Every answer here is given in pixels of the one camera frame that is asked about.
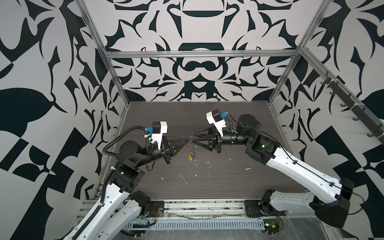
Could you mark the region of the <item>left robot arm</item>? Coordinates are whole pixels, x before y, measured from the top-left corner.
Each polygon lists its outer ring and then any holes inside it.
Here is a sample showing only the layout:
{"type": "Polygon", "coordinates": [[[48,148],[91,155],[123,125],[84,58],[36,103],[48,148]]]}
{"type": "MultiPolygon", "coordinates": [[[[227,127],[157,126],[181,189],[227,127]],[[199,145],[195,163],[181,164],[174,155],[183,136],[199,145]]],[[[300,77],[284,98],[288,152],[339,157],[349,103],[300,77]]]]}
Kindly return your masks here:
{"type": "Polygon", "coordinates": [[[151,153],[134,141],[124,142],[117,153],[114,167],[102,188],[101,197],[80,223],[64,238],[66,240],[112,240],[132,220],[149,212],[151,199],[142,191],[135,192],[145,172],[141,166],[171,158],[190,141],[186,138],[167,139],[154,143],[151,153]]]}

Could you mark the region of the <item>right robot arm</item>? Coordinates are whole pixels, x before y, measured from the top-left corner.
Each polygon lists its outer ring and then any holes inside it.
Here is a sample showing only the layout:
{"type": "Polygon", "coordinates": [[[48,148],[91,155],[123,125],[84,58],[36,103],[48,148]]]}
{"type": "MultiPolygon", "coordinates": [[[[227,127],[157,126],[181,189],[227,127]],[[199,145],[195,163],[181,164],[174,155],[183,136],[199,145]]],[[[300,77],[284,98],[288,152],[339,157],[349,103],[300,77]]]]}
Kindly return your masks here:
{"type": "Polygon", "coordinates": [[[209,127],[194,132],[193,143],[221,152],[223,145],[244,145],[245,153],[265,166],[280,171],[309,192],[303,196],[279,193],[270,196],[268,203],[279,212],[288,209],[310,211],[322,222],[343,228],[349,216],[355,184],[347,179],[326,175],[289,153],[281,144],[260,133],[262,124],[250,115],[241,115],[235,129],[229,129],[221,114],[206,114],[209,127]]]}

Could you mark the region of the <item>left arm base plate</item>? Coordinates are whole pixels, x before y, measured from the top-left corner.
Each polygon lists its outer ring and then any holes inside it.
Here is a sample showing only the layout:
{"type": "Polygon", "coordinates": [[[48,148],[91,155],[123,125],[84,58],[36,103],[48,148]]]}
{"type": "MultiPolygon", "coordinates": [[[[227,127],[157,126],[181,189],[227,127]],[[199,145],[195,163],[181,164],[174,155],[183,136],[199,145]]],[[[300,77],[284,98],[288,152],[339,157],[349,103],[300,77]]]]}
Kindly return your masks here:
{"type": "Polygon", "coordinates": [[[145,211],[145,217],[162,217],[164,215],[165,202],[154,200],[149,203],[148,209],[145,211]]]}

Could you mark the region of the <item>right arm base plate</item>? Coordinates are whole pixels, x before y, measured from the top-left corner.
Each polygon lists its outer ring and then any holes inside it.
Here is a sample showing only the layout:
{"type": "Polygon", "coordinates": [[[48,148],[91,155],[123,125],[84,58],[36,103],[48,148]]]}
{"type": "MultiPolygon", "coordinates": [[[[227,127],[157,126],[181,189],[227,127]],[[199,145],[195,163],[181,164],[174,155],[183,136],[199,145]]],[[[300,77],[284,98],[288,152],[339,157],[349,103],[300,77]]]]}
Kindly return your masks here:
{"type": "Polygon", "coordinates": [[[245,211],[249,218],[286,216],[286,211],[277,211],[270,200],[245,200],[245,211]]]}

